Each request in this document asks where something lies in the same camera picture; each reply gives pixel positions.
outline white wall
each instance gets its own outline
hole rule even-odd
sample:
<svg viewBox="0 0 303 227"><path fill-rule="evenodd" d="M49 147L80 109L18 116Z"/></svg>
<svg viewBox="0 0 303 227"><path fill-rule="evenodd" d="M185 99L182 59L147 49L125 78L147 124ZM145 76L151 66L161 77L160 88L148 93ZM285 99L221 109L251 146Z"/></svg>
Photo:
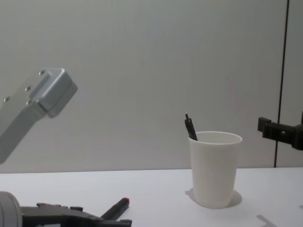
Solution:
<svg viewBox="0 0 303 227"><path fill-rule="evenodd" d="M303 1L290 0L280 122L301 123L303 111ZM303 166L303 151L279 143L278 167Z"/></svg>
<svg viewBox="0 0 303 227"><path fill-rule="evenodd" d="M285 0L5 0L0 97L40 67L79 91L1 172L189 168L197 131L243 137L239 167L271 167L258 117L277 118Z"/></svg>

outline white paper cup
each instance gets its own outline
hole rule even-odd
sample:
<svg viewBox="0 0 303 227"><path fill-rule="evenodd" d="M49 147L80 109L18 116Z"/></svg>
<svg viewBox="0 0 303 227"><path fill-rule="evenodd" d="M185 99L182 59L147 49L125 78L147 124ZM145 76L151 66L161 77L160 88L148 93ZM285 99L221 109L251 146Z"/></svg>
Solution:
<svg viewBox="0 0 303 227"><path fill-rule="evenodd" d="M207 208L225 208L232 199L242 138L219 131L196 135L198 141L189 138L195 200Z"/></svg>

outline black marker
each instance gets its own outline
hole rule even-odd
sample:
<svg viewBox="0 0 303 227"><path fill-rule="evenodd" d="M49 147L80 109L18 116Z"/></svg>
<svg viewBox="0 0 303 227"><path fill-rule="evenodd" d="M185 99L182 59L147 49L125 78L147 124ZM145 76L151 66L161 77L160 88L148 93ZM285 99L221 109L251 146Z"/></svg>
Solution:
<svg viewBox="0 0 303 227"><path fill-rule="evenodd" d="M188 135L191 139L193 140L198 140L197 139L197 135L196 135L196 131L193 125L193 121L191 120L191 118L188 117L188 114L185 114L186 119L185 119L185 126L187 128L188 131Z"/></svg>
<svg viewBox="0 0 303 227"><path fill-rule="evenodd" d="M104 220L116 221L123 213L127 210L129 206L129 198L123 198L117 204L112 206L111 209L106 211L104 215L101 216Z"/></svg>

